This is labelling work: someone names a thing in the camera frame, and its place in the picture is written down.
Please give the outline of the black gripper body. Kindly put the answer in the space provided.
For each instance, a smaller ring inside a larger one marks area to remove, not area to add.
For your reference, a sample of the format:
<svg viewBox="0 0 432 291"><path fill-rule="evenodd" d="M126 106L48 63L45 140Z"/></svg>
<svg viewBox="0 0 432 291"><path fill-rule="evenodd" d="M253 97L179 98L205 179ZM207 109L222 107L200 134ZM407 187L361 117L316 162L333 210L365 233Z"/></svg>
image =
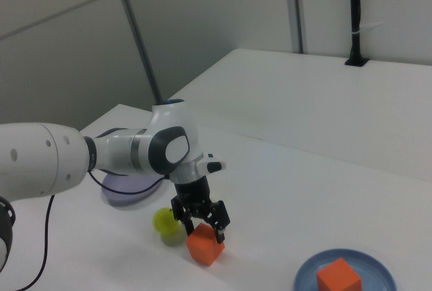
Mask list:
<svg viewBox="0 0 432 291"><path fill-rule="evenodd" d="M172 199L172 210L175 219L181 219L189 211L191 216L201 219L211 216L212 201L206 176L186 183L174 184L176 197Z"/></svg>

